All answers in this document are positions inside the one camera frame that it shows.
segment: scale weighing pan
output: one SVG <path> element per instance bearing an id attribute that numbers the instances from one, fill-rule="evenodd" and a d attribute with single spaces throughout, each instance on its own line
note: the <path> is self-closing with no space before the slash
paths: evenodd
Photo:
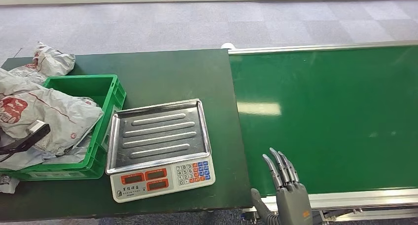
<path id="1" fill-rule="evenodd" d="M 116 112 L 106 174 L 116 202 L 213 184 L 202 102 L 192 99 Z"/>

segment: white plastic bag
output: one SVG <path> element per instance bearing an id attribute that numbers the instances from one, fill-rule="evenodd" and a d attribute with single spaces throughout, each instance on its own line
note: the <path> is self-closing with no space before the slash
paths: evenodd
<path id="1" fill-rule="evenodd" d="M 32 63 L 17 67 L 10 73 L 42 84 L 48 76 L 67 75 L 74 63 L 74 54 L 64 54 L 38 41 Z"/>
<path id="2" fill-rule="evenodd" d="M 16 84 L 26 85 L 22 79 L 0 69 L 0 92 L 18 93 L 0 99 L 0 127 L 9 136 L 20 139 L 28 135 L 26 129 L 36 120 L 48 123 L 51 132 L 35 144 L 42 151 L 63 155 L 65 149 L 84 138 L 103 114 L 90 99 L 39 85 L 31 85 L 33 90 L 29 90 Z"/>
<path id="3" fill-rule="evenodd" d="M 14 194 L 19 180 L 7 175 L 0 175 L 0 192 Z"/>
<path id="4" fill-rule="evenodd" d="M 8 136 L 4 131 L 0 130 L 0 147 L 6 146 L 16 140 Z M 7 155 L 0 155 L 0 160 Z M 25 167 L 33 166 L 44 162 L 46 159 L 56 158 L 55 154 L 43 152 L 35 147 L 30 147 L 27 151 L 13 154 L 7 160 L 0 162 L 0 168 L 10 170 L 20 170 Z"/>
<path id="5" fill-rule="evenodd" d="M 87 150 L 89 148 L 91 136 L 87 135 L 77 146 L 74 146 L 65 155 L 57 158 L 49 159 L 43 162 L 43 164 L 58 164 L 58 163 L 78 163 L 83 161 L 86 157 Z"/>

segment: dark green table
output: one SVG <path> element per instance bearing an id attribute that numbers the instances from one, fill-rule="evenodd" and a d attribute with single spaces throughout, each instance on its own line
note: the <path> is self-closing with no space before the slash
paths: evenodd
<path id="1" fill-rule="evenodd" d="M 186 66 L 188 72 L 193 71 L 191 67 L 200 67 L 208 70 L 208 77 L 230 78 L 230 73 L 213 72 L 212 66 L 221 58 L 224 64 L 226 51 L 85 55 L 77 56 L 72 74 L 118 74 L 128 93 L 126 105 L 137 107 L 153 104 L 147 99 L 157 95 L 167 96 L 164 101 L 173 100 L 168 96 L 175 93 L 166 83 L 143 91 L 143 86 L 152 84 L 147 77 L 178 75 L 174 70 L 155 71 L 161 65 Z M 326 197 L 331 206 L 339 206 L 340 194 L 347 192 L 370 192 L 367 195 L 376 196 L 377 200 L 368 197 L 368 205 L 418 203 L 408 197 L 418 194 L 417 45 L 245 50 L 230 52 L 229 58 L 251 186 L 263 195 L 274 194 L 271 177 L 261 159 L 269 147 L 274 147 L 293 161 L 308 192 L 316 194 L 313 204 L 323 201 L 322 193 L 335 193 L 333 198 Z M 3 68 L 29 60 L 9 59 Z M 222 94 L 220 89 L 225 87 L 218 85 L 215 81 L 206 91 Z M 228 114 L 218 117 L 226 118 Z M 209 123 L 208 127 L 213 143 Z M 248 207 L 251 203 L 246 193 L 249 185 L 245 180 L 245 158 L 233 153 L 232 147 L 217 148 L 217 160 L 230 162 L 215 162 L 215 185 L 199 189 L 199 193 L 188 191 L 119 205 L 112 201 L 107 177 L 22 183 L 16 195 L 0 195 L 0 219 Z M 222 185 L 219 174 L 225 180 Z M 391 198 L 385 197 L 384 192 L 375 192 L 388 189 L 397 190 Z M 398 193 L 401 189 L 413 192 Z M 42 201 L 43 207 L 37 208 L 34 199 Z M 356 199 L 345 205 L 358 208 L 366 204 L 363 194 Z"/>
<path id="2" fill-rule="evenodd" d="M 8 59 L 2 68 L 31 62 Z M 249 180 L 226 50 L 80 55 L 71 75 L 110 74 L 127 93 L 124 109 L 200 98 L 216 182 L 208 187 L 116 203 L 108 176 L 98 180 L 21 182 L 0 193 L 0 221 L 250 207 Z"/>

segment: black cable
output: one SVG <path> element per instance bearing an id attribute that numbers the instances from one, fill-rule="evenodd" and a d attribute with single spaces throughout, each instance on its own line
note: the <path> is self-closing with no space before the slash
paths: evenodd
<path id="1" fill-rule="evenodd" d="M 13 156 L 13 154 L 14 154 L 14 153 L 12 153 L 12 154 L 8 154 L 6 157 L 4 157 L 3 159 L 1 159 L 1 160 L 0 160 L 0 162 L 3 162 L 3 161 L 5 161 L 6 159 L 8 159 L 8 158 L 12 157 L 12 156 Z"/>

